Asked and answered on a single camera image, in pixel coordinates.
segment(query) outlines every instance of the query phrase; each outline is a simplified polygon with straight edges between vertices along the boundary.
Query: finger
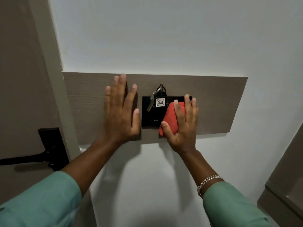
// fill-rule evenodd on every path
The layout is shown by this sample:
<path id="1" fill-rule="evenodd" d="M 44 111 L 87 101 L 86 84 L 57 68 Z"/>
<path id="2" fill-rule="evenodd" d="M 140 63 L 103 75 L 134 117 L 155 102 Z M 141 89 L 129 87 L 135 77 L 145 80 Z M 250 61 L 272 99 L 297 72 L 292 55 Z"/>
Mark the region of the finger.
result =
<path id="1" fill-rule="evenodd" d="M 189 95 L 186 94 L 184 96 L 184 104 L 185 104 L 185 121 L 186 122 L 192 122 L 192 107 L 191 107 L 191 101 L 189 99 Z"/>
<path id="2" fill-rule="evenodd" d="M 167 141 L 169 143 L 174 143 L 176 141 L 176 136 L 172 133 L 172 130 L 170 129 L 170 126 L 167 122 L 162 121 L 161 127 L 163 130 L 164 136 L 167 138 Z"/>
<path id="3" fill-rule="evenodd" d="M 110 94 L 111 94 L 111 87 L 107 86 L 105 88 L 105 99 L 104 99 L 104 111 L 105 114 L 109 114 L 110 109 Z"/>
<path id="4" fill-rule="evenodd" d="M 116 97 L 118 85 L 119 85 L 119 76 L 115 76 L 113 87 L 111 90 L 111 95 L 110 95 L 110 105 L 111 106 L 114 106 L 116 104 L 115 97 Z"/>
<path id="5" fill-rule="evenodd" d="M 126 85 L 126 75 L 121 74 L 119 78 L 119 85 L 116 94 L 116 104 L 121 109 L 123 107 L 123 102 L 124 102 L 125 85 Z"/>
<path id="6" fill-rule="evenodd" d="M 139 135 L 140 134 L 140 111 L 139 109 L 135 109 L 133 113 L 133 122 L 131 125 L 131 135 Z"/>
<path id="7" fill-rule="evenodd" d="M 191 99 L 191 107 L 192 107 L 192 115 L 193 115 L 193 122 L 197 122 L 198 120 L 198 108 L 196 105 L 196 98 Z"/>
<path id="8" fill-rule="evenodd" d="M 133 84 L 131 91 L 127 94 L 127 97 L 125 98 L 124 101 L 122 116 L 124 120 L 126 121 L 129 120 L 129 124 L 131 124 L 131 111 L 132 111 L 132 106 L 134 103 L 134 97 L 136 95 L 136 92 L 137 92 L 137 85 Z"/>
<path id="9" fill-rule="evenodd" d="M 177 122 L 178 122 L 178 127 L 185 126 L 185 117 L 182 112 L 181 106 L 178 102 L 178 100 L 174 100 L 174 108 L 175 108 L 175 113 L 177 117 Z"/>

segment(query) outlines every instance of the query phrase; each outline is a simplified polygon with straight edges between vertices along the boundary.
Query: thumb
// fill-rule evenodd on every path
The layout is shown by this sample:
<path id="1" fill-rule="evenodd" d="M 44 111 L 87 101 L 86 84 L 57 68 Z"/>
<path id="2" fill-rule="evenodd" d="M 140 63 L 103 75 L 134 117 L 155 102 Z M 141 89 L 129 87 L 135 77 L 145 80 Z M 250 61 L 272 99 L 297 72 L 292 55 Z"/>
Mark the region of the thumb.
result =
<path id="1" fill-rule="evenodd" d="M 167 122 L 162 121 L 161 122 L 161 127 L 162 127 L 162 130 L 163 130 L 164 136 L 167 138 L 167 141 L 169 143 L 173 142 L 176 139 L 176 137 L 172 133 L 172 130 L 170 129 L 169 124 Z"/>
<path id="2" fill-rule="evenodd" d="M 133 113 L 133 122 L 131 125 L 131 135 L 139 135 L 140 134 L 140 111 L 139 109 L 135 109 Z"/>

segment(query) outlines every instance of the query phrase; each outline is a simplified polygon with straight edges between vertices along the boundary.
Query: white wall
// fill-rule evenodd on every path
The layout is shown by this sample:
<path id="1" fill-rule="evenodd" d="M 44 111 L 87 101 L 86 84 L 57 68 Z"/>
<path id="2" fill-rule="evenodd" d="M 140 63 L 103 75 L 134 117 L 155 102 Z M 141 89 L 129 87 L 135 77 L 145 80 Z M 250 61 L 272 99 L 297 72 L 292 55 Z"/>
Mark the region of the white wall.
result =
<path id="1" fill-rule="evenodd" d="M 257 201 L 303 120 L 303 0 L 50 3 L 64 71 L 248 76 L 230 133 L 196 146 Z M 91 186 L 99 226 L 209 226 L 195 191 L 165 143 L 128 143 Z"/>

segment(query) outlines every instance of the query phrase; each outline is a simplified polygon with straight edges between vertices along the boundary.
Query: hand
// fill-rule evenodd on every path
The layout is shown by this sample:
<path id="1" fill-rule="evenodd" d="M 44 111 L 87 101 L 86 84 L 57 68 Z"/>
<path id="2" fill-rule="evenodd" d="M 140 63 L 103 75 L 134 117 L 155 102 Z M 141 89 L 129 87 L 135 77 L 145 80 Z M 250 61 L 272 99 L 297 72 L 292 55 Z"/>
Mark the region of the hand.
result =
<path id="1" fill-rule="evenodd" d="M 178 122 L 178 132 L 172 133 L 167 122 L 161 122 L 163 133 L 167 138 L 169 145 L 178 154 L 192 152 L 196 150 L 196 133 L 198 124 L 198 108 L 196 99 L 191 101 L 189 95 L 184 96 L 185 114 L 177 100 L 174 101 L 174 108 Z"/>
<path id="2" fill-rule="evenodd" d="M 131 112 L 134 97 L 137 92 L 137 85 L 133 84 L 131 92 L 124 100 L 126 86 L 126 75 L 121 74 L 114 77 L 113 87 L 106 87 L 104 103 L 104 137 L 103 141 L 118 148 L 123 143 L 129 141 L 133 136 L 140 133 L 139 109 Z"/>

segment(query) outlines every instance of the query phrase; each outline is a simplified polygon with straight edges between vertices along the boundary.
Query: right hand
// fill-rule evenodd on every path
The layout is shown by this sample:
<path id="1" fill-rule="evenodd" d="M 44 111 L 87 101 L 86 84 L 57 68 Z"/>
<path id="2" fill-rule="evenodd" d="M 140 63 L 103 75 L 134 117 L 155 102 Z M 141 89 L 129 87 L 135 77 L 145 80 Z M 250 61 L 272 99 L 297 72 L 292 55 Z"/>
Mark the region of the right hand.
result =
<path id="1" fill-rule="evenodd" d="M 171 148 L 178 154 L 188 153 L 196 150 L 196 133 L 198 124 L 198 108 L 196 98 L 189 99 L 189 95 L 184 96 L 185 114 L 177 100 L 174 101 L 174 108 L 178 122 L 178 132 L 172 133 L 167 122 L 161 122 L 164 136 Z"/>

